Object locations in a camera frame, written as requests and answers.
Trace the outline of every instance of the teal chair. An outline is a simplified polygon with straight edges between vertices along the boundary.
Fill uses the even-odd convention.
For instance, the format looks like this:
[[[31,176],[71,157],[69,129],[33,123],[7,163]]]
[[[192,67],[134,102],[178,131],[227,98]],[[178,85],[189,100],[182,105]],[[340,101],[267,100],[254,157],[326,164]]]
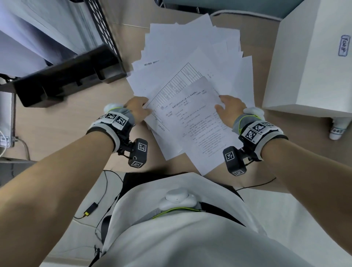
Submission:
[[[163,2],[166,5],[249,11],[283,19],[303,0],[163,0]]]

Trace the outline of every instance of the hand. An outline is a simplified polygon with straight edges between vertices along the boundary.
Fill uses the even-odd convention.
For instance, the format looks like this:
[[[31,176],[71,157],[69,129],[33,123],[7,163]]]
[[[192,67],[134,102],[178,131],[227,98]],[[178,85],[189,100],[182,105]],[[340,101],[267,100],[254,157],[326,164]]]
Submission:
[[[243,114],[246,105],[239,99],[229,95],[219,95],[221,102],[225,104],[225,109],[220,105],[215,105],[216,112],[222,122],[232,128],[235,120]]]
[[[124,105],[125,108],[129,109],[134,116],[135,124],[142,122],[148,115],[152,113],[149,108],[143,108],[143,105],[148,102],[146,97],[132,97]]]

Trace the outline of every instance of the black metal organizer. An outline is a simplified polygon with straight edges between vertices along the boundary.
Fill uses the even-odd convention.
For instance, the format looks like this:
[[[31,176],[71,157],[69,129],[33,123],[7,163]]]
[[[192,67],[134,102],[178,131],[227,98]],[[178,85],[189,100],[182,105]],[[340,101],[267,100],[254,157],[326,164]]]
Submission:
[[[117,46],[97,0],[84,0],[105,43],[89,52],[0,86],[25,107],[49,107],[93,85],[126,77]]]

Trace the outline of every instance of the white shirt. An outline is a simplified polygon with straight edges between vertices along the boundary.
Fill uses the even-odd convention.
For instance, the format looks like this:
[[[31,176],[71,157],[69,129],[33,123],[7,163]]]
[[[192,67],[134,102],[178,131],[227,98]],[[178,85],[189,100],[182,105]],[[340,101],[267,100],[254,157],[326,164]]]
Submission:
[[[205,212],[171,214],[133,225],[158,208],[168,191],[179,187],[246,227]],[[195,173],[145,183],[127,192],[114,208],[103,252],[94,267],[311,266],[268,238],[237,195]]]

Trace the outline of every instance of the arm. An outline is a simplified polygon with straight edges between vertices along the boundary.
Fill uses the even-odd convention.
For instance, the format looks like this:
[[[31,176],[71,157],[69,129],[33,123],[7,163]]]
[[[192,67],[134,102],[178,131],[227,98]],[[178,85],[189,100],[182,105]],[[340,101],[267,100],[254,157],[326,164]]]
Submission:
[[[125,105],[135,122],[150,110],[147,98]],[[0,188],[2,266],[39,266],[62,237],[114,149],[112,139],[91,132],[37,162]]]
[[[239,125],[238,118],[243,117],[245,104],[230,96],[220,96],[220,99],[225,109],[220,105],[215,108],[221,120],[238,131],[243,126]],[[352,168],[285,139],[267,142],[261,156],[327,234],[352,255]]]

